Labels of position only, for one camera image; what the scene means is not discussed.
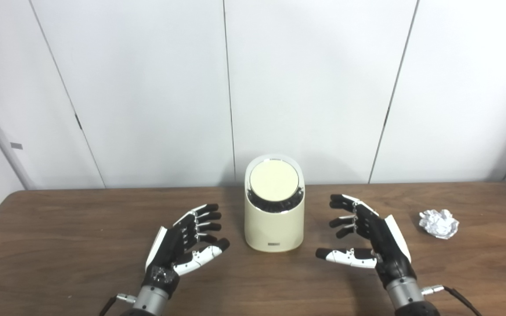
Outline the white and black right hand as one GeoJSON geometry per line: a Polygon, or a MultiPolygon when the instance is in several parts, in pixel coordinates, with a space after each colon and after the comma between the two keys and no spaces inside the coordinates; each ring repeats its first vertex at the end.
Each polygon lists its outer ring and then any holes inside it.
{"type": "Polygon", "coordinates": [[[365,202],[345,194],[332,194],[329,206],[350,212],[329,222],[331,228],[340,228],[336,237],[340,239],[355,233],[369,240],[371,248],[318,248],[316,258],[361,269],[374,269],[384,288],[394,280],[416,280],[409,250],[393,216],[382,218],[365,202]]]}

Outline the white and black left hand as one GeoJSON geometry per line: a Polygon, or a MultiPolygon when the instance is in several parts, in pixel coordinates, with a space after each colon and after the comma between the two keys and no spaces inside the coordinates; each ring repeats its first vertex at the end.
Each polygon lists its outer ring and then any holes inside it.
{"type": "Polygon", "coordinates": [[[220,256],[230,246],[210,231],[221,230],[218,204],[204,204],[183,214],[170,228],[162,226],[146,259],[142,286],[174,294],[181,276],[220,256]]]}

